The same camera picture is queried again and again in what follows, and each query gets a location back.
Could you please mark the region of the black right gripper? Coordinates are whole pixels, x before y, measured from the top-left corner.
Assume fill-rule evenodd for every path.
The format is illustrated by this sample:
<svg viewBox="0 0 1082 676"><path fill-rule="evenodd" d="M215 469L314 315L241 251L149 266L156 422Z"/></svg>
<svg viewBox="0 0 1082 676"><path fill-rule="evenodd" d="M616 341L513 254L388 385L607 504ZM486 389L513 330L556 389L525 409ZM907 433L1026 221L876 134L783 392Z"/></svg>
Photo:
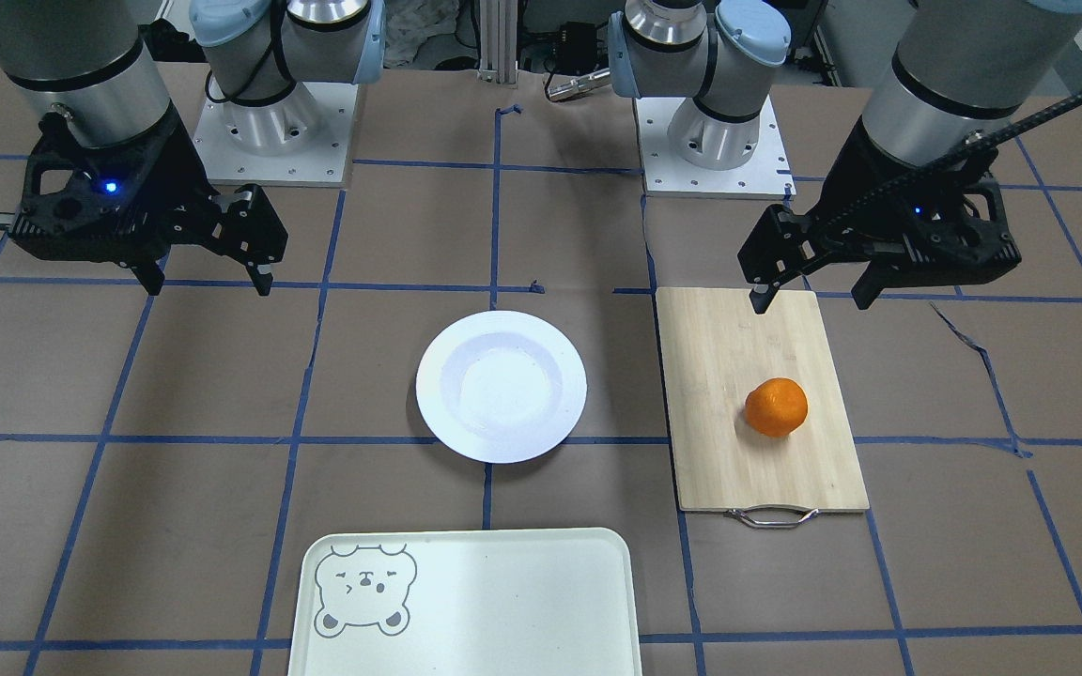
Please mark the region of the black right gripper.
<svg viewBox="0 0 1082 676"><path fill-rule="evenodd" d="M19 206L0 231L36 259L131 267L148 296L162 293L164 255L202 247L246 266L258 295L273 288L288 233L254 183L217 193L173 106L138 136L85 148L72 114L53 107L25 165Z"/></svg>

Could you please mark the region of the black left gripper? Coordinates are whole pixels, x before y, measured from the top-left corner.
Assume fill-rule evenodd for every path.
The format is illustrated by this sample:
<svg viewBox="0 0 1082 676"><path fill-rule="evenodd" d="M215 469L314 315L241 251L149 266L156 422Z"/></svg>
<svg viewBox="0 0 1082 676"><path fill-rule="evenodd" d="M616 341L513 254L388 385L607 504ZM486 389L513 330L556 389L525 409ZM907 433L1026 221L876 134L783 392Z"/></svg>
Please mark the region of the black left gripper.
<svg viewBox="0 0 1082 676"><path fill-rule="evenodd" d="M865 264L852 287L868 312L888 287L986 284L1021 264L989 167L1008 133L985 133L950 150L951 163L924 172L893 158L858 121L824 178L819 201L797 215L769 206L739 249L754 312L779 287L827 265Z"/></svg>

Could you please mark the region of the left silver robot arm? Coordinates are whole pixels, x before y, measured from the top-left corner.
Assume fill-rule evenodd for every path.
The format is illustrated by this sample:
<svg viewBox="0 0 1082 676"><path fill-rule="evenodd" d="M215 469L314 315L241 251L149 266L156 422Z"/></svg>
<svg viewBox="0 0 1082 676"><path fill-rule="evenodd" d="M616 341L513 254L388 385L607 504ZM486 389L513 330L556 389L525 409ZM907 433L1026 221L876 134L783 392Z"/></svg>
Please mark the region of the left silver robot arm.
<svg viewBox="0 0 1082 676"><path fill-rule="evenodd" d="M769 206L738 262L767 312L799 275L863 264L866 309L888 288L987 284L1022 260L991 165L997 147L1082 104L1012 123L1066 44L1082 1L923 1L806 214ZM764 1L626 1L607 26L612 87L673 96L679 159L733 170L758 148L761 112L791 30Z"/></svg>

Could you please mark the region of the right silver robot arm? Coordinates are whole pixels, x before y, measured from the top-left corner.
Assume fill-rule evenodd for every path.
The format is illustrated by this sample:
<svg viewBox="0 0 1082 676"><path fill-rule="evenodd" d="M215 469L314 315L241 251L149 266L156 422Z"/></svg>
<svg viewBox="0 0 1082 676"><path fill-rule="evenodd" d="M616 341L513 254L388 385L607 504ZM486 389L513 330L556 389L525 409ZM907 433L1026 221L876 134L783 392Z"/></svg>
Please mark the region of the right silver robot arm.
<svg viewBox="0 0 1082 676"><path fill-rule="evenodd" d="M285 178L337 185L349 133L319 89L379 79L382 1L193 1L210 72L202 130L222 133L234 193L216 189L123 1L0 1L0 68L38 115L19 204L0 231L44 261L115 264L148 294L160 261L201 247L273 284L288 233L258 184L262 160Z"/></svg>

